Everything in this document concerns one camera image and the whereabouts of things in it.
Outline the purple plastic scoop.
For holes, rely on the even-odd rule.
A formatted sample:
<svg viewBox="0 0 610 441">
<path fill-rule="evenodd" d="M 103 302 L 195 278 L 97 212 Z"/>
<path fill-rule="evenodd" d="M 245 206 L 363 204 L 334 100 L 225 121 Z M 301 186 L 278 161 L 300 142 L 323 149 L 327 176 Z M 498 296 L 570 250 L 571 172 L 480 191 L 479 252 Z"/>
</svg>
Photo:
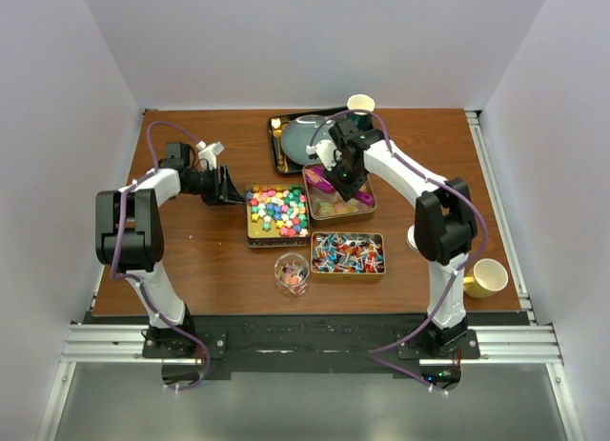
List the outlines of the purple plastic scoop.
<svg viewBox="0 0 610 441">
<path fill-rule="evenodd" d="M 324 169 L 320 166 L 305 168 L 304 174 L 306 182 L 313 187 L 325 193 L 337 193 L 335 187 L 324 177 Z M 375 204 L 374 197 L 371 194 L 361 190 L 358 190 L 353 198 L 367 206 L 373 206 Z"/>
</svg>

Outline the gold tin of star candies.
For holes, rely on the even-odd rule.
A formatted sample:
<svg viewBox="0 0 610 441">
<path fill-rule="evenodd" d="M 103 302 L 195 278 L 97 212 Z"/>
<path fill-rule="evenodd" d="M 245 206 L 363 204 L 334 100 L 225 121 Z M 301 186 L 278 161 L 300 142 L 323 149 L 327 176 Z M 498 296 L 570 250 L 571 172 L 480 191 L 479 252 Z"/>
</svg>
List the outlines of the gold tin of star candies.
<svg viewBox="0 0 610 441">
<path fill-rule="evenodd" d="M 303 247 L 312 222 L 303 185 L 252 185 L 245 190 L 247 243 L 250 248 Z"/>
</svg>

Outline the clear glass jar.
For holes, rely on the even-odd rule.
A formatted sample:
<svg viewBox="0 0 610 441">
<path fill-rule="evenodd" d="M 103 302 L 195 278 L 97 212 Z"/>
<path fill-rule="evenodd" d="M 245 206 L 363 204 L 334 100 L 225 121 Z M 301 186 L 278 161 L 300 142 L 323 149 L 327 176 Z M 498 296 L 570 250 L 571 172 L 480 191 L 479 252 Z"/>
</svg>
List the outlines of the clear glass jar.
<svg viewBox="0 0 610 441">
<path fill-rule="evenodd" d="M 283 295 L 300 297 L 309 285 L 309 261 L 299 253 L 286 252 L 275 261 L 274 277 L 276 287 Z"/>
</svg>

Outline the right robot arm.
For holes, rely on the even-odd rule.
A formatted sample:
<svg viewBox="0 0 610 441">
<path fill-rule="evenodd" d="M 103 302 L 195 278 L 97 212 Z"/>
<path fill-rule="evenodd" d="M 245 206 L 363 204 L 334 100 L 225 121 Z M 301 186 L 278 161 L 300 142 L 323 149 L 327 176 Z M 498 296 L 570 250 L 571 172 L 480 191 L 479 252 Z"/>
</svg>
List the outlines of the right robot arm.
<svg viewBox="0 0 610 441">
<path fill-rule="evenodd" d="M 480 214 L 468 185 L 447 180 L 402 152 L 383 127 L 361 130 L 348 117 L 328 119 L 330 138 L 315 145 L 324 177 L 343 200 L 356 196 L 374 174 L 400 193 L 415 210 L 412 244 L 428 261 L 430 304 L 422 324 L 393 345 L 412 341 L 437 358 L 458 347 L 468 324 L 464 308 L 464 273 Z"/>
</svg>

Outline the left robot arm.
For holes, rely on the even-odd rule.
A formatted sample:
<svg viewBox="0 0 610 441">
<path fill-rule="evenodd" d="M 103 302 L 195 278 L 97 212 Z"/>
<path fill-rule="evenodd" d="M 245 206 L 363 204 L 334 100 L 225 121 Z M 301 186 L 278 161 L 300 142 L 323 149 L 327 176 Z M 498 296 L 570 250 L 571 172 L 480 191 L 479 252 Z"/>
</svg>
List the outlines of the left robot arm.
<svg viewBox="0 0 610 441">
<path fill-rule="evenodd" d="M 244 202 L 228 167 L 217 157 L 219 143 L 202 141 L 190 146 L 171 143 L 167 157 L 158 160 L 141 178 L 119 190 L 104 190 L 95 197 L 95 253 L 109 267 L 111 278 L 128 282 L 149 316 L 146 343 L 176 357 L 204 351 L 193 319 L 177 295 L 162 259 L 165 240 L 160 208 L 184 193 L 209 206 Z"/>
</svg>

